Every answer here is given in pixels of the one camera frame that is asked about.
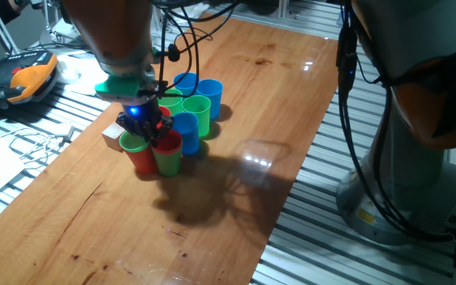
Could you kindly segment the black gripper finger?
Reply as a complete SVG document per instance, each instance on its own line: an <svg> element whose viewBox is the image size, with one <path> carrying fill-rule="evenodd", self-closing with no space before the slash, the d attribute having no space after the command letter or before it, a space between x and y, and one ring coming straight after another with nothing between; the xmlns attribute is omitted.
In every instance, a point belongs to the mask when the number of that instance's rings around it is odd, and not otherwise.
<svg viewBox="0 0 456 285"><path fill-rule="evenodd" d="M128 116L125 113L119 113L116 118L116 123L130 135L139 137L145 142L150 141L145 127L143 127L138 120L132 118L131 116Z"/></svg>
<svg viewBox="0 0 456 285"><path fill-rule="evenodd" d="M157 146L160 140L165 138L172 129L174 118L171 116L160 115L156 122L151 124L150 141L152 146Z"/></svg>

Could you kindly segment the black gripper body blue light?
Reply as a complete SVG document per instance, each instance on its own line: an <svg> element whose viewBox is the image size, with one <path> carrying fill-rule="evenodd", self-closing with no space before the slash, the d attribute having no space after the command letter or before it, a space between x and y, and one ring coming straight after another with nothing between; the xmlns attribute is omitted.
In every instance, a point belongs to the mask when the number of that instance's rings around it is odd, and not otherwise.
<svg viewBox="0 0 456 285"><path fill-rule="evenodd" d="M155 95L140 97L137 101L124 102L122 108L123 111L117 116L118 121L157 124L163 117Z"/></svg>

